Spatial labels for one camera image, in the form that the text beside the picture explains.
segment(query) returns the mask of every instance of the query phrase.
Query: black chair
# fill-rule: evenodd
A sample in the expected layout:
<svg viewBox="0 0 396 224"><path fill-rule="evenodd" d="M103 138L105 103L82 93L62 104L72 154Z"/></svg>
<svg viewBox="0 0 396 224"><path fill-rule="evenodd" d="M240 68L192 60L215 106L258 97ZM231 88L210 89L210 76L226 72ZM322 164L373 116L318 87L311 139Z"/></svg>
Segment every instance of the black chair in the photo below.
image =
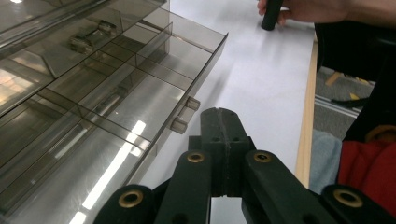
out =
<svg viewBox="0 0 396 224"><path fill-rule="evenodd" d="M344 140L364 141L378 124L396 125L396 30L354 21L315 24L321 66L375 82Z"/></svg>

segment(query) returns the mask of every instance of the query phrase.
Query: red fabric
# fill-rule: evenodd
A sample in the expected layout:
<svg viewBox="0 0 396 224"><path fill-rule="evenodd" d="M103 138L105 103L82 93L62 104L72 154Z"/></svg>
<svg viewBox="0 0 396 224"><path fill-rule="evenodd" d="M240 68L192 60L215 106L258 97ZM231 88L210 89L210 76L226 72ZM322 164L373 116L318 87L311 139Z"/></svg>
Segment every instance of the red fabric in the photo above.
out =
<svg viewBox="0 0 396 224"><path fill-rule="evenodd" d="M359 189L396 217L396 143L343 142L338 183Z"/></svg>

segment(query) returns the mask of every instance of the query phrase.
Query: plastic drawer organizer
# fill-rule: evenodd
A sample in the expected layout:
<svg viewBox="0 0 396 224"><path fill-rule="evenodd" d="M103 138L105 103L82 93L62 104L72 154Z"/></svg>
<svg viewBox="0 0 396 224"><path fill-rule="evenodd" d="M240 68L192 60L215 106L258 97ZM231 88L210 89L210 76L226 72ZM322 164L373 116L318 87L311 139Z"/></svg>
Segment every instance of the plastic drawer organizer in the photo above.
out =
<svg viewBox="0 0 396 224"><path fill-rule="evenodd" d="M155 0L0 5L0 223L92 223L185 131L227 35Z"/></svg>

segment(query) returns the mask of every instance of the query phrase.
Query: black cylindrical object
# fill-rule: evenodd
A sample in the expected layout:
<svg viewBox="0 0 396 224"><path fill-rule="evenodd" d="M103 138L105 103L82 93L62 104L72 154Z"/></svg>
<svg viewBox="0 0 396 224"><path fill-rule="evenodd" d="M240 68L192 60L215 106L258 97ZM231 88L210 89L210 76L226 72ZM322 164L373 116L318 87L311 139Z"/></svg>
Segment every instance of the black cylindrical object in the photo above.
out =
<svg viewBox="0 0 396 224"><path fill-rule="evenodd" d="M277 17L282 8L283 0L268 0L267 11L262 19L262 29L272 31L275 28Z"/></svg>

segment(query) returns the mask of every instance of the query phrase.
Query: white table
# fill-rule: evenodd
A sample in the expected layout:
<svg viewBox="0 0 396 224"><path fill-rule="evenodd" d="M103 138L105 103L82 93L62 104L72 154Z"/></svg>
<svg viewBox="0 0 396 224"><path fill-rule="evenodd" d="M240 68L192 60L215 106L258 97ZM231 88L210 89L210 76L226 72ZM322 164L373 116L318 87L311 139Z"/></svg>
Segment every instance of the white table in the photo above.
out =
<svg viewBox="0 0 396 224"><path fill-rule="evenodd" d="M170 135L140 184L153 189L172 176L178 157L187 149L188 136L200 135L201 112L211 107L237 113L255 146L275 153L295 172L314 43L312 25L288 21L285 27L264 31L254 0L171 0L170 4L172 12L229 37L195 96L201 107L188 130ZM312 121L306 120L309 130ZM212 200L211 218L212 223L246 223L239 199Z"/></svg>

